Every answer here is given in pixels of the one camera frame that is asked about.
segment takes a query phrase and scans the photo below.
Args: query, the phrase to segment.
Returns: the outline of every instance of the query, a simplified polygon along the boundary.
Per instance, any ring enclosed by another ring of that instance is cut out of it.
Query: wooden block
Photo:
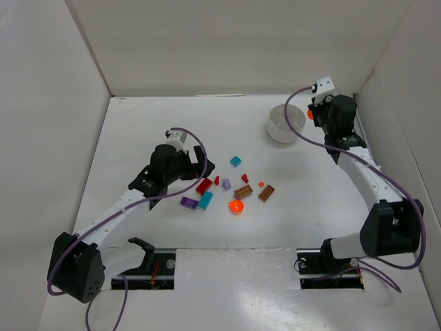
[[[241,200],[253,194],[253,189],[249,185],[245,185],[243,188],[239,188],[234,191],[236,199]]]
[[[265,202],[266,200],[268,200],[269,196],[271,194],[273,194],[274,192],[274,188],[271,185],[268,185],[263,191],[262,193],[259,194],[259,199],[262,200],[263,202]]]

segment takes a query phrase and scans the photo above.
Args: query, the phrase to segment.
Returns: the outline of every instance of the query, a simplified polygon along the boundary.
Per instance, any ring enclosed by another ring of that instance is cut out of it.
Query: red cube
[[[201,184],[196,189],[196,192],[200,195],[204,195],[205,191],[208,190],[213,185],[213,182],[208,178],[205,178]]]

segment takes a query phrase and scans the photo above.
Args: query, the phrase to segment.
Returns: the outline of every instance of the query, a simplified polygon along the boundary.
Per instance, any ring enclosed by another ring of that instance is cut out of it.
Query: wall
[[[69,0],[113,94],[358,92],[411,0]]]
[[[0,1],[2,330],[38,327],[109,97],[63,0]]]
[[[424,282],[441,318],[441,1],[415,0],[358,96],[373,156],[421,199]]]

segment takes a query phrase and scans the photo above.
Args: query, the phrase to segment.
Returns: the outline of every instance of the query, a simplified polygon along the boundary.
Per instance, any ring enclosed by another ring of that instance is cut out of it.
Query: white bowl
[[[278,105],[271,109],[267,122],[269,136],[279,143],[294,143],[298,137],[289,128],[285,115],[283,114],[284,105]],[[296,106],[288,105],[288,118],[293,127],[301,133],[306,124],[306,116],[303,111]]]

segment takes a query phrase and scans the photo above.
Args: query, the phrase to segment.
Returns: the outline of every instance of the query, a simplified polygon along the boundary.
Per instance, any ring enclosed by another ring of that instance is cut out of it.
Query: purple block
[[[226,190],[229,190],[230,188],[232,188],[232,185],[229,183],[229,179],[228,178],[225,178],[222,181],[222,185],[223,185],[223,188],[226,189]]]
[[[199,203],[198,201],[193,200],[191,198],[186,198],[186,197],[182,197],[182,200],[181,200],[181,205],[183,205],[184,207],[187,207],[189,209],[193,209],[193,210],[196,209],[196,207],[198,206],[198,203]]]

